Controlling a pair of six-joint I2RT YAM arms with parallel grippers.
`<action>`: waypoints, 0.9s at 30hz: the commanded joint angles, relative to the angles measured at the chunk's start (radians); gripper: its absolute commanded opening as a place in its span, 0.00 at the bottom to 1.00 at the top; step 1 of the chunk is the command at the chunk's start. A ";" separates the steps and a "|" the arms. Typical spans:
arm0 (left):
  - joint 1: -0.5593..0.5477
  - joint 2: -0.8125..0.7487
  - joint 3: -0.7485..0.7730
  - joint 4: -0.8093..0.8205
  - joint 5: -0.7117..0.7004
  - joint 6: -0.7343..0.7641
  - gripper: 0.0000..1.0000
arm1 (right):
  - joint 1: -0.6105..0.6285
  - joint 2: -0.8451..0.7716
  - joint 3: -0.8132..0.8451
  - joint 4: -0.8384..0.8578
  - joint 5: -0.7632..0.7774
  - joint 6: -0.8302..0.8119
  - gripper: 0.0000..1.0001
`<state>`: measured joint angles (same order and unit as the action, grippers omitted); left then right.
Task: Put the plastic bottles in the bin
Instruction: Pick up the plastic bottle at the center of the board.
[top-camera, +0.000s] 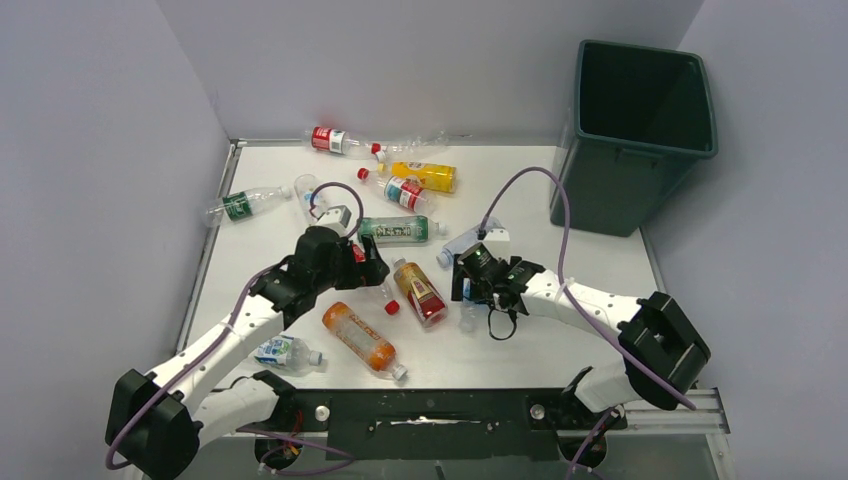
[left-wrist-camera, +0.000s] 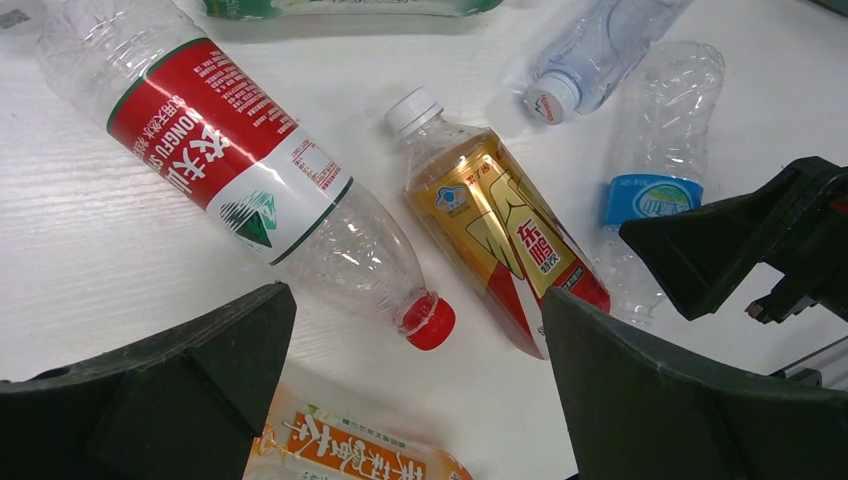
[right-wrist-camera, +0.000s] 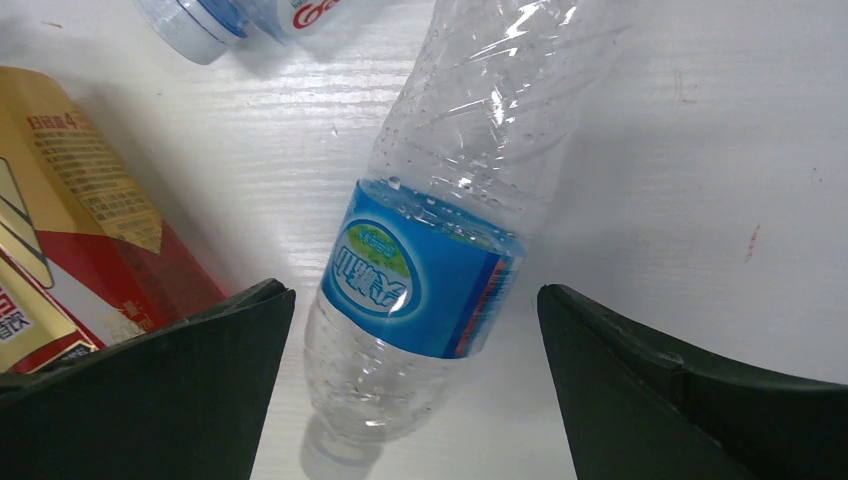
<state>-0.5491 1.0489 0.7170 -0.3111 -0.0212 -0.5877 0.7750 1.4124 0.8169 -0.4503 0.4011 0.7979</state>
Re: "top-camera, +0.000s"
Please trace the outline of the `blue label clear bottle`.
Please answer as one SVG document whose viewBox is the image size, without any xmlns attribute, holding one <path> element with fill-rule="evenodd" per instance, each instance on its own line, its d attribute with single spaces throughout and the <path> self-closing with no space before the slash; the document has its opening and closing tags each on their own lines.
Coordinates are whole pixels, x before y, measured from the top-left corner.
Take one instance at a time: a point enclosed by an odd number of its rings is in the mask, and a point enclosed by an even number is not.
<svg viewBox="0 0 848 480">
<path fill-rule="evenodd" d="M 459 328 L 463 333 L 472 333 L 476 329 L 477 304 L 472 300 L 472 283 L 464 278 L 461 288 L 461 309 Z"/>
</svg>

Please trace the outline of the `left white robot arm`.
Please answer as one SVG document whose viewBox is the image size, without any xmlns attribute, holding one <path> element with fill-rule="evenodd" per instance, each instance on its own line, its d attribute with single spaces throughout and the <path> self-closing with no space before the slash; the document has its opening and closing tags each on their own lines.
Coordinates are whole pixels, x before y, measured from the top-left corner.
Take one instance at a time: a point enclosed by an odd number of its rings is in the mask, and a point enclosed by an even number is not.
<svg viewBox="0 0 848 480">
<path fill-rule="evenodd" d="M 272 418 L 287 385 L 275 374 L 262 371 L 223 393 L 215 387 L 311 311 L 324 292 L 376 287 L 388 274 L 373 236 L 354 242 L 326 226 L 307 228 L 294 253 L 254 274 L 229 315 L 206 334 L 148 372 L 131 369 L 117 380 L 105 432 L 106 468 L 175 479 L 206 444 Z"/>
</svg>

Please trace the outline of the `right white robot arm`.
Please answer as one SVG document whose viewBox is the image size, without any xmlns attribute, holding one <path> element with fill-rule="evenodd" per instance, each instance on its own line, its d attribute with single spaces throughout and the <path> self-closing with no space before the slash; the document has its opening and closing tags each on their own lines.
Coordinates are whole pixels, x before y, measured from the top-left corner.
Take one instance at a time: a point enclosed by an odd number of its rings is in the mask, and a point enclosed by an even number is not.
<svg viewBox="0 0 848 480">
<path fill-rule="evenodd" d="M 471 298 L 516 319 L 559 320 L 605 340 L 619 359 L 584 368 L 566 388 L 564 417 L 585 427 L 602 411 L 644 400 L 662 410 L 694 409 L 686 396 L 711 351 L 678 302 L 655 291 L 623 296 L 560 277 L 540 264 L 496 257 L 478 243 L 456 256 Z"/>
</svg>

